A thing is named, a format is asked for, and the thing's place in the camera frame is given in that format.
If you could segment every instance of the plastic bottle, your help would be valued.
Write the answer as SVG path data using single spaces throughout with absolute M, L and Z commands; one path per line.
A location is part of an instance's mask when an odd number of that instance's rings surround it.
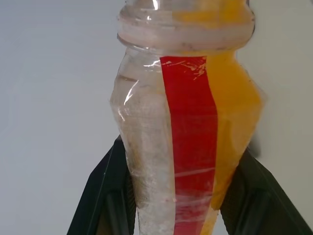
M 211 234 L 263 107 L 235 60 L 254 16 L 243 0 L 128 0 L 119 21 L 111 107 L 140 234 Z

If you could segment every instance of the bottle neck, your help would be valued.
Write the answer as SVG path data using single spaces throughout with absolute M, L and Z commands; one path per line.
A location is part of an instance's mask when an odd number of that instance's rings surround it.
M 206 56 L 208 59 L 214 60 L 233 60 L 236 58 L 237 48 L 225 50 L 202 50 L 202 51 L 172 51 L 165 49 L 155 49 L 146 47 L 137 47 L 127 42 L 122 42 L 126 47 L 126 54 L 130 57 L 140 56 L 143 58 L 159 58 L 162 56 L 177 56 L 177 57 L 190 57 L 190 56 Z
M 237 49 L 249 41 L 254 16 L 243 0 L 223 0 L 228 3 L 223 7 L 207 0 L 196 2 L 199 7 L 193 10 L 126 5 L 119 15 L 118 38 L 128 47 L 174 55 Z

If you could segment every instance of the red tape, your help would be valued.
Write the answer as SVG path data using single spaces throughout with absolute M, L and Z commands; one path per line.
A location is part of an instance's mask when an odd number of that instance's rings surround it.
M 161 57 L 171 114 L 176 192 L 174 235 L 199 235 L 213 192 L 217 109 L 206 57 Z

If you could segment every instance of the white wall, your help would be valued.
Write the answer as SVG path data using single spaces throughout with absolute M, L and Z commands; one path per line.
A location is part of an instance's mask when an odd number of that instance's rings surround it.
M 268 95 L 260 161 L 313 229 L 313 5 L 250 0 L 256 30 L 239 60 Z
M 0 234 L 66 234 L 118 130 L 124 1 L 0 0 Z
M 0 234 L 67 232 L 86 180 L 118 135 L 109 108 L 124 48 L 122 0 L 0 1 Z M 313 6 L 253 0 L 240 60 L 268 94 L 260 160 L 313 226 Z M 219 220 L 215 235 L 225 235 Z

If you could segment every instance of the clear plastic bottle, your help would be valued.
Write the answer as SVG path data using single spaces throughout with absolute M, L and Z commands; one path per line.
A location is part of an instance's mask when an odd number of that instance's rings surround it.
M 127 0 L 119 21 L 111 107 L 140 234 L 210 234 L 263 106 L 235 60 L 254 16 L 244 0 Z

